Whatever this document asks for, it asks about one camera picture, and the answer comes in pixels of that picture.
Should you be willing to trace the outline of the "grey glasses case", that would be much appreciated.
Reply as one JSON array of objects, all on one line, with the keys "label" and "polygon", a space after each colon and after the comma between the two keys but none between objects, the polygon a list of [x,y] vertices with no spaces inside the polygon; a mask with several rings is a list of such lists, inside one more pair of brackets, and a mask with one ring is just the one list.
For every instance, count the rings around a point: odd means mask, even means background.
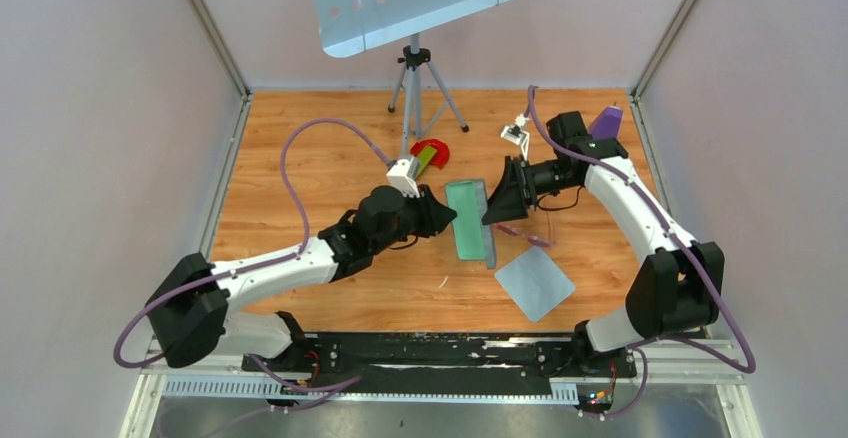
[{"label": "grey glasses case", "polygon": [[497,262],[494,236],[491,226],[482,224],[488,211],[484,181],[449,182],[445,193],[448,207],[457,214],[451,227],[458,259],[483,262],[487,269],[493,270]]}]

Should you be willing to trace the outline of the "blue cleaning cloth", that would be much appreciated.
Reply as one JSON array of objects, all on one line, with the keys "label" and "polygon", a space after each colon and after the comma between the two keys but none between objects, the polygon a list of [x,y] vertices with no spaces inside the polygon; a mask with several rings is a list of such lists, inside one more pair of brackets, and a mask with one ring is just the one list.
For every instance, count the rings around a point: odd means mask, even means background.
[{"label": "blue cleaning cloth", "polygon": [[494,277],[533,323],[541,321],[577,289],[548,253],[537,246],[498,269]]}]

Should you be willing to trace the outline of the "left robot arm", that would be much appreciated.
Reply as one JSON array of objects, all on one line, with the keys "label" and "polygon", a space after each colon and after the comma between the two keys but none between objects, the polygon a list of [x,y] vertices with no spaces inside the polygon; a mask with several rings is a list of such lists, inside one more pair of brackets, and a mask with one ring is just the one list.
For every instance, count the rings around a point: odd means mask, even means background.
[{"label": "left robot arm", "polygon": [[164,360],[171,368],[184,368],[228,348],[269,358],[283,371],[296,370],[306,358],[304,341],[285,322],[248,315],[245,307],[348,278],[399,242],[437,236],[456,217],[426,185],[413,197],[383,185],[303,245],[232,261],[186,255],[147,301]]}]

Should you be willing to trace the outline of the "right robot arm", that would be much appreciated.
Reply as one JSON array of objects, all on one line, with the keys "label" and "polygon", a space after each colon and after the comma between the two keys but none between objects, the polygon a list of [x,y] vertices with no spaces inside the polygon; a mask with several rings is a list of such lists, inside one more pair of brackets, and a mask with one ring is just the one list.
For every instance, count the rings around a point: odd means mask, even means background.
[{"label": "right robot arm", "polygon": [[525,219],[542,196],[580,187],[609,212],[641,263],[620,308],[576,326],[575,369],[596,375],[613,351],[714,323],[719,307],[712,295],[720,292],[724,271],[718,245],[674,225],[624,147],[615,138],[594,138],[580,113],[561,113],[546,129],[555,158],[536,164],[506,158],[483,224]]}]

